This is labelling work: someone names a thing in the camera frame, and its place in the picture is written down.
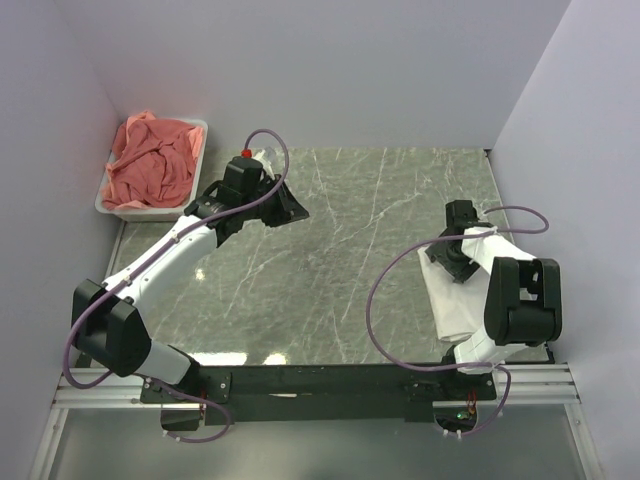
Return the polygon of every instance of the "pink towel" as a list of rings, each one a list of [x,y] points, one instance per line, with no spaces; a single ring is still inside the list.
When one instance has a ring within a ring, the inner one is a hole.
[[[156,118],[144,111],[120,125],[106,165],[108,182],[102,205],[123,208],[171,208],[182,205],[193,187],[204,130],[180,120]]]

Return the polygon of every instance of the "black mount plate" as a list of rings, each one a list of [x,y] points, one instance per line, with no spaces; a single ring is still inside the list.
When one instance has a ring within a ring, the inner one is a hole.
[[[472,391],[478,400],[496,398],[491,374],[422,373],[388,364],[201,367],[201,374],[207,398],[224,404],[236,422],[370,418],[433,422],[434,401],[466,401]],[[178,403],[155,386],[143,389],[140,401]],[[184,417],[185,412],[171,411]],[[193,410],[192,415],[199,417],[199,412]],[[207,409],[206,425],[222,423],[219,412]]]

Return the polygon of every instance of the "marble table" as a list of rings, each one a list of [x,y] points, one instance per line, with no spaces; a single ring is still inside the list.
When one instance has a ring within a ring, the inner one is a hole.
[[[207,153],[200,190],[234,155]],[[311,217],[278,229],[246,224],[167,290],[145,318],[153,338],[204,364],[382,362],[364,324],[375,277],[405,247],[441,233],[445,203],[500,204],[481,149],[294,148],[287,183]],[[506,225],[503,212],[489,220]],[[126,224],[112,271],[170,227]],[[386,277],[373,316],[379,339],[403,360],[438,362],[451,346],[437,339],[417,254]],[[549,355],[540,346],[512,360]]]

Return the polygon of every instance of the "floor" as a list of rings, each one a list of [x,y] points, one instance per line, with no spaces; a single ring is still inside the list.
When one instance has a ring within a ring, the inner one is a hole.
[[[234,155],[208,152],[200,190]],[[282,157],[272,158],[278,171]],[[294,148],[287,184],[311,217],[278,229],[245,224],[176,279],[144,319],[153,338],[212,365],[382,362],[364,325],[376,276],[405,247],[442,232],[445,203],[500,204],[481,149]],[[488,219],[506,225],[503,212]],[[126,224],[113,271],[170,226]],[[386,277],[373,317],[379,339],[403,360],[439,362],[451,346],[436,336],[417,254]],[[544,346],[512,357],[548,359]]]
[[[562,406],[507,407],[490,428],[461,442],[432,424],[367,420],[242,423],[213,444],[176,445],[160,434],[158,416],[71,412],[50,478],[585,478]]]

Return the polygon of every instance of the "white tray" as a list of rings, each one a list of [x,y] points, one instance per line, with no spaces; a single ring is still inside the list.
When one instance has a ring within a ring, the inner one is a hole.
[[[107,184],[107,172],[104,172],[102,176],[102,182],[100,182],[100,188],[98,189],[98,195],[96,196],[96,210],[100,213],[107,213],[120,217],[125,222],[169,222],[177,220],[184,208],[196,198],[196,190],[198,189],[198,180],[200,179],[200,170],[202,169],[202,158],[204,157],[204,147],[207,143],[207,132],[209,126],[207,122],[202,120],[196,120],[193,118],[177,118],[176,120],[182,120],[185,123],[193,125],[195,127],[202,127],[204,130],[204,138],[202,139],[202,147],[198,160],[196,162],[196,171],[193,176],[193,187],[191,188],[191,194],[187,201],[183,205],[174,208],[130,208],[122,210],[107,210],[102,206],[102,188]],[[109,156],[109,163],[115,162],[116,158],[113,152]]]

